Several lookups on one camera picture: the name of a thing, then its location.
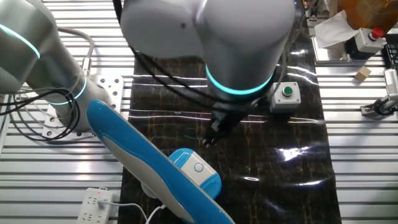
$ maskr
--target metal mounting plate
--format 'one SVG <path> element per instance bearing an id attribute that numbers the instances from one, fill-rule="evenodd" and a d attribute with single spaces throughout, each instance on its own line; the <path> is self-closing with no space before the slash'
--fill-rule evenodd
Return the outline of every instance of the metal mounting plate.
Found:
<path id="1" fill-rule="evenodd" d="M 109 96 L 111 97 L 112 108 L 120 113 L 124 86 L 123 77 L 120 75 L 90 75 L 90 79 L 93 82 L 101 85 L 108 92 Z M 63 124 L 57 118 L 55 109 L 51 105 L 49 105 L 47 113 L 52 114 L 53 116 L 46 116 L 44 121 L 45 125 L 52 127 L 63 127 Z M 51 138 L 59 135 L 63 130 L 64 128 L 44 127 L 42 134 Z M 94 135 L 91 131 L 84 133 L 74 131 L 59 141 L 79 141 L 92 137 L 94 137 Z"/>

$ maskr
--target red emergency stop button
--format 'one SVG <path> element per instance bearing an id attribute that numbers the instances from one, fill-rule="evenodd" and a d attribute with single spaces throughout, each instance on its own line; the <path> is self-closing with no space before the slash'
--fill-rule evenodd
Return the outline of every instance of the red emergency stop button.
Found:
<path id="1" fill-rule="evenodd" d="M 372 37 L 374 37 L 375 39 L 384 37 L 383 30 L 378 27 L 374 28 L 372 31 Z"/>

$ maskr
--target blue and white handle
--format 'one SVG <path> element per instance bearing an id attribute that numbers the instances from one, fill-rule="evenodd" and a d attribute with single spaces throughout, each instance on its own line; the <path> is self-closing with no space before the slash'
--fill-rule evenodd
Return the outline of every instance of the blue and white handle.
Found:
<path id="1" fill-rule="evenodd" d="M 186 223 L 234 223 L 165 154 L 108 105 L 92 100 L 87 118 L 93 132 L 115 158 L 176 216 Z"/>

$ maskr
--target dark marbled mat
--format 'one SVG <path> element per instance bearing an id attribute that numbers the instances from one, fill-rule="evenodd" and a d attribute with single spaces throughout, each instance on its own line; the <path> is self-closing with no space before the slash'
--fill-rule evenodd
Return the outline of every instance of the dark marbled mat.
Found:
<path id="1" fill-rule="evenodd" d="M 295 29 L 302 21 L 297 4 Z M 205 148 L 209 110 L 188 103 L 156 83 L 136 61 L 129 122 L 169 156 L 176 149 L 196 151 L 221 176 L 216 199 L 236 223 L 341 223 L 328 136 L 306 21 L 291 47 L 284 82 L 298 82 L 302 104 L 291 117 L 261 108 L 217 146 Z M 205 67 L 197 58 L 156 60 L 193 88 L 206 89 Z M 165 77 L 163 80 L 173 85 Z M 204 103 L 204 98 L 176 87 Z M 138 203 L 149 214 L 161 203 L 145 195 L 140 182 L 123 172 L 121 203 Z M 145 223 L 134 207 L 119 209 L 119 224 Z M 183 223 L 159 211 L 151 223 Z"/>

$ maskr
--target green button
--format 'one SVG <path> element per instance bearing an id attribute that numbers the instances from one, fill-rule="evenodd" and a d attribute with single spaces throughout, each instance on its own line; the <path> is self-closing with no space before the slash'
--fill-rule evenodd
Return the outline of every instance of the green button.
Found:
<path id="1" fill-rule="evenodd" d="M 285 96 L 291 96 L 293 94 L 293 89 L 289 86 L 285 87 L 284 90 L 282 91 L 282 93 Z"/>

